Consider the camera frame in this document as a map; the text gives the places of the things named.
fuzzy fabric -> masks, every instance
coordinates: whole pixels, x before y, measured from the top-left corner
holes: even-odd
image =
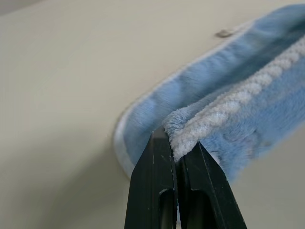
[[[131,176],[163,125],[175,160],[200,141],[228,180],[305,120],[305,4],[278,9],[135,102],[114,136]]]

blue microfiber cloth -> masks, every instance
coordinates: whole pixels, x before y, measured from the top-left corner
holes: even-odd
[[[135,102],[115,131],[127,173],[163,125],[178,161],[200,141],[229,181],[305,119],[305,4],[249,23]]]

